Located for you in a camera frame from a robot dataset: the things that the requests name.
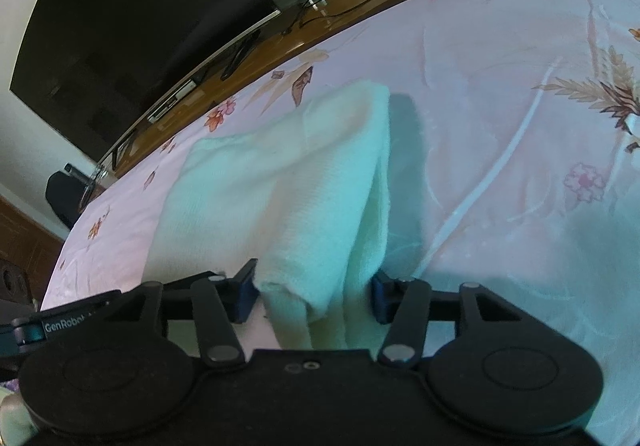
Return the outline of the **white knitted garment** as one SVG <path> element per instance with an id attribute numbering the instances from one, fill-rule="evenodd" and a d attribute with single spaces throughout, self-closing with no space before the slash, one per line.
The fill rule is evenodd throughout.
<path id="1" fill-rule="evenodd" d="M 369 302 L 390 219 L 390 92 L 360 80 L 254 131 L 198 140 L 165 200 L 143 276 L 256 264 L 282 348 L 375 351 Z"/>

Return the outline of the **black speaker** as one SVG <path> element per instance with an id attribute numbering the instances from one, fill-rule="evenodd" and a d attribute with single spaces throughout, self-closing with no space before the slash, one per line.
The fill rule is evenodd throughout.
<path id="1" fill-rule="evenodd" d="M 89 184 L 88 177 L 64 171 L 53 173 L 47 181 L 44 196 L 53 213 L 67 229 L 72 229 L 80 218 L 82 198 Z"/>

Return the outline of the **silver set-top box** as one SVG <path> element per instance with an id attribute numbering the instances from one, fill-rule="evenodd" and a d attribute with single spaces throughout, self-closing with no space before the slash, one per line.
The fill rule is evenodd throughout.
<path id="1" fill-rule="evenodd" d="M 194 80 L 187 80 L 177 91 L 175 91 L 170 97 L 168 97 L 162 104 L 160 104 L 155 110 L 153 110 L 146 120 L 154 124 L 159 121 L 164 115 L 166 115 L 176 104 L 182 99 L 189 96 L 196 88 Z"/>

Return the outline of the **pink floral bed sheet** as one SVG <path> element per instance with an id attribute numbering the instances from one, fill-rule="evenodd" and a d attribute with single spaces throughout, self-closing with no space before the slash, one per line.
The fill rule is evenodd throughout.
<path id="1" fill-rule="evenodd" d="M 262 74 L 89 204 L 44 308 L 145 280 L 168 192 L 204 138 L 360 80 L 390 92 L 381 269 L 478 282 L 587 348 L 590 432 L 639 440 L 639 0 L 408 0 Z"/>

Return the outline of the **black remote control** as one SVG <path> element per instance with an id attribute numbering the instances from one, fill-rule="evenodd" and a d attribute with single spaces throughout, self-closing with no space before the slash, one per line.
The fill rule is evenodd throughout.
<path id="1" fill-rule="evenodd" d="M 233 54 L 224 68 L 224 71 L 220 74 L 221 82 L 228 80 L 229 77 L 233 75 L 233 73 L 239 68 L 241 63 L 246 59 L 246 57 L 254 50 L 260 39 L 262 38 L 262 30 L 258 28 L 254 32 L 251 32 L 247 36 L 245 36 L 241 42 L 239 42 L 238 47 L 235 48 Z"/>

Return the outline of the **black flat screen television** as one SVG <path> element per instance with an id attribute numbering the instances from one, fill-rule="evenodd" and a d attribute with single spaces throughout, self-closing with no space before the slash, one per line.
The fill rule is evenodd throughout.
<path id="1" fill-rule="evenodd" d="M 276 10 L 273 0 L 37 0 L 11 90 L 98 159 Z"/>

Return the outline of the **wooden tv console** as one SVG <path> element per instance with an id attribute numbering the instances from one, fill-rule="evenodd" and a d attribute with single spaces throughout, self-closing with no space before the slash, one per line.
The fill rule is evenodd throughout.
<path id="1" fill-rule="evenodd" d="M 197 117 L 217 106 L 232 94 L 269 73 L 305 50 L 314 47 L 338 32 L 384 11 L 405 0 L 326 0 L 321 11 L 295 6 L 262 27 L 262 38 L 228 80 L 221 82 L 220 74 L 227 66 L 230 54 L 217 56 L 204 68 L 204 80 L 194 91 L 176 104 L 154 124 L 146 117 L 165 100 L 130 128 L 115 148 L 101 158 L 82 198 L 82 206 L 101 194 L 113 181 L 124 176 L 145 157 Z"/>

